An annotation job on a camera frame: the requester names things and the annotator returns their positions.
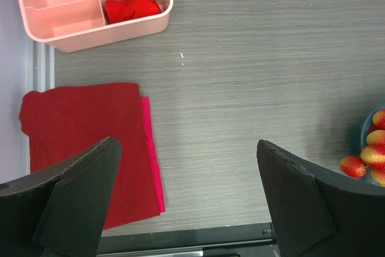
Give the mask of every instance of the white wall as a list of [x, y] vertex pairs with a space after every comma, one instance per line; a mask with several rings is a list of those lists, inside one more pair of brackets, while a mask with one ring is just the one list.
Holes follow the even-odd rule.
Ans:
[[28, 83], [28, 37], [17, 0], [0, 0], [0, 184], [27, 174], [19, 111]]

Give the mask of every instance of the pink plastic organizer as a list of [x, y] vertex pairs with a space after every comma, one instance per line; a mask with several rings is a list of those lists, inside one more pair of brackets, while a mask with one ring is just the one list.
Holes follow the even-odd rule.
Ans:
[[19, 4], [27, 34], [64, 52], [159, 33], [166, 29], [173, 6], [173, 0], [156, 0], [161, 14], [110, 25], [105, 1], [19, 0]]

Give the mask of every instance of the dark red cloth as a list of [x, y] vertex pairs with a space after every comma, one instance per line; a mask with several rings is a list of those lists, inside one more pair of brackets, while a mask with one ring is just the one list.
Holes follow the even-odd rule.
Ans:
[[67, 159], [105, 137], [122, 144], [122, 160], [104, 229], [160, 215], [137, 84], [58, 87], [24, 96], [22, 131], [31, 172]]
[[155, 0], [107, 0], [105, 8], [110, 24], [162, 13]]

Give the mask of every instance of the red fabric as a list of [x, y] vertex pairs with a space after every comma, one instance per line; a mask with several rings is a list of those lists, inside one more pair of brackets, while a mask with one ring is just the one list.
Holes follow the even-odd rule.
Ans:
[[105, 137], [122, 144], [122, 160], [104, 229], [160, 214], [137, 84], [58, 87], [24, 96], [22, 131], [29, 135], [31, 172], [56, 164]]
[[144, 131], [146, 132], [147, 140], [147, 149], [150, 156], [152, 175], [155, 184], [156, 196], [158, 198], [159, 208], [161, 213], [166, 212], [164, 205], [164, 195], [163, 195], [163, 186], [161, 179], [161, 171], [158, 164], [158, 157], [156, 156], [155, 143], [153, 141], [152, 135], [152, 125], [151, 125], [151, 109], [150, 109], [150, 100], [149, 98], [142, 98], [142, 112], [143, 112], [143, 126]]
[[107, 0], [109, 23], [117, 23], [162, 13], [155, 0]]

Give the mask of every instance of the gray wooden table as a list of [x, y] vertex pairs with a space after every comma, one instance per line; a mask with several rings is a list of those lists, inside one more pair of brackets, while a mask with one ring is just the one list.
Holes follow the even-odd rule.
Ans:
[[152, 101], [167, 213], [104, 235], [269, 221], [257, 141], [338, 170], [385, 102], [384, 44], [385, 0], [175, 0], [163, 33], [57, 52], [57, 85], [137, 82]]

